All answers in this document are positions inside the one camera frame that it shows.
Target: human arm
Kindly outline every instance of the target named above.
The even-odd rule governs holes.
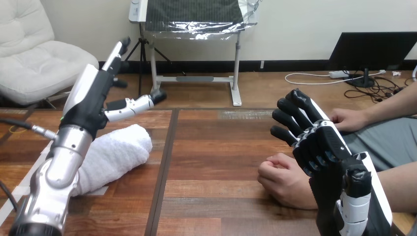
[[[378,173],[393,212],[417,212],[417,162]]]
[[[393,212],[417,212],[417,162],[378,173]],[[282,205],[317,209],[308,177],[295,159],[279,153],[258,169],[258,182]]]
[[[417,83],[395,96],[360,111],[334,109],[329,116],[339,131],[354,132],[384,120],[417,114]]]

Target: white chair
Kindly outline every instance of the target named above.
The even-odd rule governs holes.
[[[90,53],[54,41],[39,0],[0,0],[1,96],[35,103],[74,85],[87,64],[98,68]]]

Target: rolled towel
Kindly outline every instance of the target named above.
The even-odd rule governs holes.
[[[80,182],[72,196],[94,191],[144,164],[152,150],[147,131],[137,124],[105,134],[92,142],[79,168]]]

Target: baseboard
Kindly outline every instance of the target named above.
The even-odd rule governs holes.
[[[417,60],[404,60],[397,70],[414,70]],[[157,61],[158,73],[226,73],[233,72],[234,61]],[[239,72],[287,72],[287,71],[322,71],[329,70],[328,60],[266,60],[263,68],[259,60],[240,62]],[[150,74],[150,62],[143,64],[142,72]],[[126,61],[120,73],[139,73],[139,61]]]

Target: white cable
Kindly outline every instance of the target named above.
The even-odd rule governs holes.
[[[417,65],[416,65],[416,68],[414,69],[413,75],[412,75],[412,78],[413,78],[414,81],[416,81],[416,73],[417,73]]]
[[[370,74],[369,76],[380,75],[380,74],[385,74],[385,71],[381,70],[380,72],[375,73],[375,74]],[[285,76],[285,81],[287,81],[288,83],[293,84],[293,85],[331,85],[331,84],[337,84],[337,83],[341,83],[341,82],[346,82],[346,81],[350,81],[350,80],[357,80],[357,79],[363,78],[363,76],[360,76],[360,77],[353,78],[353,79],[339,80],[339,81],[328,82],[328,83],[297,83],[297,82],[291,82],[287,79],[289,76],[292,76],[292,75],[310,75],[310,76],[316,76],[316,77],[330,77],[330,75],[314,75],[314,74],[306,74],[306,73],[292,73],[292,74],[286,75]]]

